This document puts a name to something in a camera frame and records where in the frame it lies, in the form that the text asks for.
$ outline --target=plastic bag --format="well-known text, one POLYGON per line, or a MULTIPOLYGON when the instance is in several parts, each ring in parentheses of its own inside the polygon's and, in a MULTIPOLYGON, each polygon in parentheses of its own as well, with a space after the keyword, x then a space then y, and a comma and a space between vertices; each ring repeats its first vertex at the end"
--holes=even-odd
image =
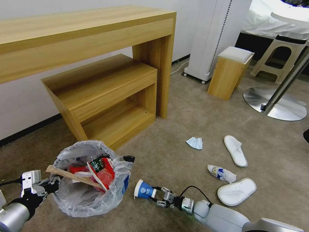
POLYGON ((133 163, 123 161, 122 156, 117 156, 102 141, 76 142, 60 152, 53 166, 69 170, 71 164, 86 165, 87 161, 101 155, 109 155, 113 160, 115 179, 110 189, 103 193, 90 185, 72 183, 71 179, 62 178, 59 190, 54 194, 54 200, 67 215, 84 218, 105 214, 117 207, 122 201, 123 194, 128 187, 133 163))
POLYGON ((210 164, 208 164, 207 169, 213 176, 220 180, 226 180, 230 184, 236 181, 237 176, 229 170, 210 164))

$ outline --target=floor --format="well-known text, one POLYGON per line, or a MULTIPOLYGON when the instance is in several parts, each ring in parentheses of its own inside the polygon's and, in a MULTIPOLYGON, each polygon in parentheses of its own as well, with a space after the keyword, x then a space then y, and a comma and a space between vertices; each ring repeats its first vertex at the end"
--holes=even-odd
MULTIPOLYGON (((257 191, 232 207, 234 210, 251 221, 272 218, 309 230, 309 144, 302 137, 302 132, 309 128, 309 117, 286 122, 252 110, 244 102, 243 92, 254 86, 277 85, 269 75, 251 77, 251 68, 229 101, 208 95, 208 84, 183 77, 183 68, 174 73, 167 119, 157 118, 153 125, 116 151, 119 155, 136 157, 120 205, 105 215, 71 218, 49 196, 23 231, 210 231, 177 209, 159 208, 148 200, 133 199, 135 185, 143 179, 178 194, 188 185, 196 185, 213 203, 221 204, 216 192, 227 182, 213 177, 207 164, 222 166, 237 174, 238 180, 249 177, 257 184, 257 191), (223 143, 227 134, 242 142, 247 168, 233 163, 223 143), (203 138, 203 150, 185 143, 192 136, 203 138)), ((309 82, 296 80, 289 92, 309 105, 308 89, 309 82)), ((64 121, 58 120, 0 148, 0 181, 14 179, 27 170, 45 170, 63 148, 75 141, 64 121)), ((17 184, 1 189, 8 202, 20 194, 17 184)), ((185 196, 203 199, 194 189, 189 189, 185 196)))

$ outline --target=metal pole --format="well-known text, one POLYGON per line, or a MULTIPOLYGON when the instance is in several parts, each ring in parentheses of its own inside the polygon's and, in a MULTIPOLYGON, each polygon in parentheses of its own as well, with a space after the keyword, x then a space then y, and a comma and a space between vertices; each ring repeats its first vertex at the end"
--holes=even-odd
POLYGON ((292 68, 288 76, 284 79, 284 81, 279 85, 275 93, 271 96, 269 101, 265 106, 264 114, 268 114, 274 107, 275 104, 281 99, 281 97, 285 94, 285 92, 289 89, 293 81, 296 79, 298 75, 304 70, 304 68, 309 64, 309 47, 300 57, 296 65, 292 68))

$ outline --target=white bed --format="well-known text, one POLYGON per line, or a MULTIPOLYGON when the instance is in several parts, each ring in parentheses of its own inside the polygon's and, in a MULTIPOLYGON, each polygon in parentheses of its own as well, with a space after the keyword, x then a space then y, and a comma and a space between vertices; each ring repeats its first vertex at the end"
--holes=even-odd
MULTIPOLYGON (((292 7, 281 0, 252 0, 247 18, 243 25, 243 32, 275 38, 283 35, 295 39, 309 40, 309 28, 289 24, 270 16, 273 10, 292 7)), ((309 15, 309 8, 299 9, 301 14, 309 15)))

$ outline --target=round metal base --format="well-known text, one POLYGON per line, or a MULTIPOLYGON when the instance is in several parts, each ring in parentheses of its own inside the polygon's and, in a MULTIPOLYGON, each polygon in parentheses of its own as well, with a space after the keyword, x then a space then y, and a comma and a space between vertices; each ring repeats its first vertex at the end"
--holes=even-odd
POLYGON ((268 114, 261 111, 261 105, 266 105, 275 91, 276 89, 250 88, 244 92, 244 99, 256 111, 275 119, 297 121, 306 117, 307 110, 304 103, 297 101, 288 94, 284 94, 268 114))

